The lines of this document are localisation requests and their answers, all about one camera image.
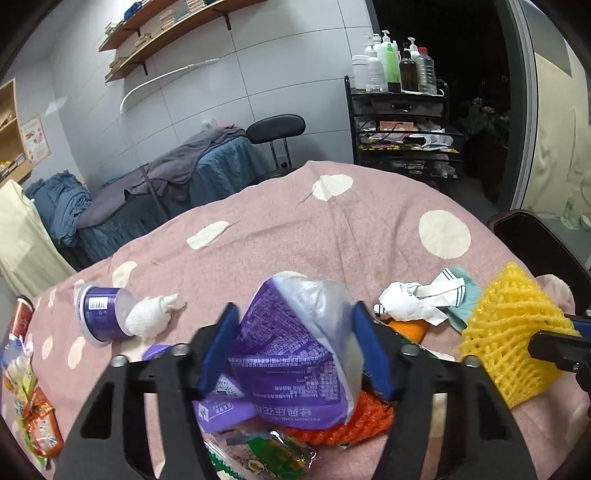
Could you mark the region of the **yellow foam fruit net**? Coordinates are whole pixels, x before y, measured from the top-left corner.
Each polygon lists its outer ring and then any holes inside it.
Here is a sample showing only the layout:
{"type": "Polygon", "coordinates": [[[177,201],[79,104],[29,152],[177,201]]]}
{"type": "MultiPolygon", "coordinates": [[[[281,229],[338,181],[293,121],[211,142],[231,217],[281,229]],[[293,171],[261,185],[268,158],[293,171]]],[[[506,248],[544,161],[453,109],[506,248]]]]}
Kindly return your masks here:
{"type": "Polygon", "coordinates": [[[503,399],[514,408],[544,393],[561,373],[534,359],[531,337],[540,331],[578,337],[570,319],[520,266],[507,264],[485,288],[462,332],[462,358],[477,357],[503,399]]]}

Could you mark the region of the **orange foam fruit net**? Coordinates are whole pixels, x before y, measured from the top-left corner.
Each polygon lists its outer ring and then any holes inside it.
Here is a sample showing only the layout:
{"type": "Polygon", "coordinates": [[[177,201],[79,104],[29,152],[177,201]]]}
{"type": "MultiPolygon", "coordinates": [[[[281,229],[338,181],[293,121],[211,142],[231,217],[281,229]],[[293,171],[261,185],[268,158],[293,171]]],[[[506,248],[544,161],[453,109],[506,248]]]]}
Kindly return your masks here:
{"type": "Polygon", "coordinates": [[[287,427],[287,435],[311,446],[342,446],[377,436],[394,423],[394,406],[373,393],[362,391],[349,423],[327,429],[297,429],[287,427]]]}

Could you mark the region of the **light blue cloth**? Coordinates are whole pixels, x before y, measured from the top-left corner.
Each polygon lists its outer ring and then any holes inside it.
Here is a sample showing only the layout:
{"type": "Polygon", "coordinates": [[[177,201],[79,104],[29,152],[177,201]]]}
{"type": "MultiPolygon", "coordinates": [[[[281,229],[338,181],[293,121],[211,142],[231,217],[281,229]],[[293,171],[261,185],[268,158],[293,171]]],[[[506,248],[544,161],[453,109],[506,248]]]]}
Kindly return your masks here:
{"type": "Polygon", "coordinates": [[[444,273],[447,277],[462,278],[464,280],[460,302],[457,305],[443,308],[451,326],[458,333],[462,333],[468,327],[468,320],[482,295],[482,291],[472,276],[460,266],[451,269],[446,268],[444,273]]]}

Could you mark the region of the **green clear snack wrapper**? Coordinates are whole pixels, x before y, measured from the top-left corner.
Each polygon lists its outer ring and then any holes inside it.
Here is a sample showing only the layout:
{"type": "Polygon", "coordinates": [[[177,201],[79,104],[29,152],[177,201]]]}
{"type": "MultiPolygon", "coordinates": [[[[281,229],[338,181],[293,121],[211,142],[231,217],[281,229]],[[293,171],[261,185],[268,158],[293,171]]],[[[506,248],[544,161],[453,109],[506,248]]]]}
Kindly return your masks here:
{"type": "Polygon", "coordinates": [[[204,444],[223,479],[301,479],[317,452],[277,430],[229,430],[204,434],[204,444]]]}

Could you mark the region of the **purple yogurt cup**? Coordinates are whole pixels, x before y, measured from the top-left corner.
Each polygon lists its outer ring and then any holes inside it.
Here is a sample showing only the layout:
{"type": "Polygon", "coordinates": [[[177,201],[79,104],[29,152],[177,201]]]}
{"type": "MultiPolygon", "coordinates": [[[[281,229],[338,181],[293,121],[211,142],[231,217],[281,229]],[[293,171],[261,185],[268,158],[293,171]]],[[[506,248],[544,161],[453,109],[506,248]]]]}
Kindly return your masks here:
{"type": "Polygon", "coordinates": [[[131,338],[125,320],[135,305],[133,295],[124,288],[85,283],[75,304],[79,328],[86,340],[98,347],[131,338]]]}

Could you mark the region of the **purple white plastic snack bag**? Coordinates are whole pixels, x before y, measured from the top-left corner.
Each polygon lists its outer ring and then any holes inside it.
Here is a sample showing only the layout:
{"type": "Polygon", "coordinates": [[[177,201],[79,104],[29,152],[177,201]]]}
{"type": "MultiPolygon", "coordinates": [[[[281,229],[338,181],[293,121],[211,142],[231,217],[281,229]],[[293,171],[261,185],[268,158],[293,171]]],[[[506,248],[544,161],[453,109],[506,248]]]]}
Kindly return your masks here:
{"type": "Polygon", "coordinates": [[[349,423],[363,353],[345,285],[284,271],[260,285],[228,363],[257,415],[304,430],[349,423]]]}

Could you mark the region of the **orange fruit peel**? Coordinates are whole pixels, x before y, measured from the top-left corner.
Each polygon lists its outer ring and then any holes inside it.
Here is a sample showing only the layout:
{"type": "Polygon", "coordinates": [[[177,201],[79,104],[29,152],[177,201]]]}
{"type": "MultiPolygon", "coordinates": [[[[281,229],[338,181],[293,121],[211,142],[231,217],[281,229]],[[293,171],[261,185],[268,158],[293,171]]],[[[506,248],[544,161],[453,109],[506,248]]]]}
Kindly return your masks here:
{"type": "Polygon", "coordinates": [[[430,328],[425,320],[397,321],[390,320],[387,326],[409,340],[421,344],[430,328]]]}

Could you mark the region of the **red cylindrical can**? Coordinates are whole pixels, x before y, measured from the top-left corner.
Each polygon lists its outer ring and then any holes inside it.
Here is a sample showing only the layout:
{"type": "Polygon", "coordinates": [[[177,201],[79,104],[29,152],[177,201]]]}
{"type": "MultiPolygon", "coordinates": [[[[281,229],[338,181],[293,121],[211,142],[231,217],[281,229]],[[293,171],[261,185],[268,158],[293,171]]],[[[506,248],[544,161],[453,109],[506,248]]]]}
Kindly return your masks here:
{"type": "Polygon", "coordinates": [[[26,296],[18,296],[13,318],[8,328],[11,339],[16,338],[21,341],[25,339],[33,314],[34,306],[32,301],[26,296]]]}

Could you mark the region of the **pink polka dot bed cover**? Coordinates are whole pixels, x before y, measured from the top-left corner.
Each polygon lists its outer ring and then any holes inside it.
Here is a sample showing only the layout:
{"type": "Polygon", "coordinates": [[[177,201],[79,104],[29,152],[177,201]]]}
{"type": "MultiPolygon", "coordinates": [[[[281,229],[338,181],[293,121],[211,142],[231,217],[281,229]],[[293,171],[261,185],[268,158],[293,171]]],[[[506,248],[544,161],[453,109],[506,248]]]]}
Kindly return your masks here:
{"type": "Polygon", "coordinates": [[[460,266],[486,286],[513,261],[483,223],[422,183],[311,162],[192,209],[46,289],[34,299],[27,340],[68,433],[113,353],[84,340],[78,327],[74,296],[86,282],[124,285],[137,298],[179,294],[185,309],[161,337],[175,344],[215,322],[226,304],[249,306],[259,285],[281,271],[340,282],[374,304],[394,281],[428,283],[460,266]]]}

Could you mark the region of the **pile of blue sheets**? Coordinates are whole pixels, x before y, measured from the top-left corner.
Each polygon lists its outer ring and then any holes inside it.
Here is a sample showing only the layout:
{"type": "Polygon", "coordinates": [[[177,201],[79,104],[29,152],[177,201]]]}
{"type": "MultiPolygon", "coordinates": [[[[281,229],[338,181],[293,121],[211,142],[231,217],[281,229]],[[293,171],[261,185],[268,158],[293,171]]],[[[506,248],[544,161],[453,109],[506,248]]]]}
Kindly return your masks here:
{"type": "Polygon", "coordinates": [[[86,187],[68,170],[40,179],[25,191],[58,250],[77,243],[77,222],[90,207],[86,187]]]}

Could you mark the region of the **green lotion bottle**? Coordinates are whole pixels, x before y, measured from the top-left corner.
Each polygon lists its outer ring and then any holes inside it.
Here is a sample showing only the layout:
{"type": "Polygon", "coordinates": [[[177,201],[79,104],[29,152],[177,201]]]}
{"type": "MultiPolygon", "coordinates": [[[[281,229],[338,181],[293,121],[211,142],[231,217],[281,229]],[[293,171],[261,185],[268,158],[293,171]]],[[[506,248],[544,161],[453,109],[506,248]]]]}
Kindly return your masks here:
{"type": "Polygon", "coordinates": [[[390,92],[399,93],[402,90],[399,58],[392,43],[386,46],[386,76],[390,92]]]}

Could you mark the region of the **dark brown pump bottle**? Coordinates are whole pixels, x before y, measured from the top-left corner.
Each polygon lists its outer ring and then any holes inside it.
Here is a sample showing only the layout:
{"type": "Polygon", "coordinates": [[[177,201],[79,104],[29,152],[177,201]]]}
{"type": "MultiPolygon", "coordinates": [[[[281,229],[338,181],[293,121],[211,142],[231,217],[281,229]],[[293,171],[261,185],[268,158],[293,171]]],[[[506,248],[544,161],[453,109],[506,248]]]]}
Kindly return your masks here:
{"type": "Polygon", "coordinates": [[[417,65],[412,59],[412,55],[409,50],[404,50],[401,53],[400,71],[402,79],[402,88],[405,91],[419,91],[419,77],[417,71],[417,65]]]}

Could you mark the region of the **black round stool chair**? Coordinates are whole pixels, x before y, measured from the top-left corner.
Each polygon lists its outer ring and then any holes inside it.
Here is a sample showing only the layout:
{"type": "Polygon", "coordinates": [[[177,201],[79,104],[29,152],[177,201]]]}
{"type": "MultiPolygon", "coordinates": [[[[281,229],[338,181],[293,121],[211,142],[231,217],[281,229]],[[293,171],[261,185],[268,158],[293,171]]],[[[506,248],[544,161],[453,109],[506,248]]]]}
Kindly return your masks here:
{"type": "Polygon", "coordinates": [[[250,143],[253,145],[270,144],[274,165],[276,165],[276,169],[260,175],[250,185],[259,185],[267,180],[281,178],[296,170],[293,161],[291,161],[287,139],[303,135],[305,127],[307,127],[307,124],[305,124],[304,118],[300,115],[280,114],[256,121],[245,130],[247,138],[249,138],[250,143]],[[279,157],[276,155],[273,144],[276,140],[283,141],[283,149],[287,157],[286,162],[280,162],[279,157]]]}

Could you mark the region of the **upper wooden wall shelf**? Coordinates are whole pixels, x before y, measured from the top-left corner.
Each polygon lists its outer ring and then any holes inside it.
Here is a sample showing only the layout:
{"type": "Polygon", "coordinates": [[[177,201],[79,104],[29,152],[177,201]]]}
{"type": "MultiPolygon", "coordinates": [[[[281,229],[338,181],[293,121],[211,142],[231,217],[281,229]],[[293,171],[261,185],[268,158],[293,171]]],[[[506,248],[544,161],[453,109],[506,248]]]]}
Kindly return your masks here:
{"type": "Polygon", "coordinates": [[[161,18],[170,14],[175,21],[190,12],[185,1],[142,1],[142,7],[128,19],[114,25],[98,47],[99,52],[117,50],[129,53],[139,48],[148,37],[161,32],[161,18]]]}

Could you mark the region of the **lower wooden wall shelf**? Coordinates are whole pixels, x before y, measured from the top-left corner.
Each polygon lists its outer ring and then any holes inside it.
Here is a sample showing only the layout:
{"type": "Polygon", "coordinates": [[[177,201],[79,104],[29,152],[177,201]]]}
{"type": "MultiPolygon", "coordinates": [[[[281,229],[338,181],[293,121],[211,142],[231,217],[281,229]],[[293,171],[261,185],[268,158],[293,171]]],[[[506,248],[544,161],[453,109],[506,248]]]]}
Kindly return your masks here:
{"type": "Polygon", "coordinates": [[[105,82],[110,83],[124,79],[138,66],[141,66],[147,75],[146,61],[169,44],[218,18],[224,18],[226,29],[230,31],[229,14],[256,4],[259,4],[259,1],[213,1],[197,11],[189,12],[183,19],[174,20],[157,36],[147,38],[146,42],[136,50],[128,55],[123,55],[122,60],[117,58],[114,61],[114,66],[109,68],[105,82]]]}

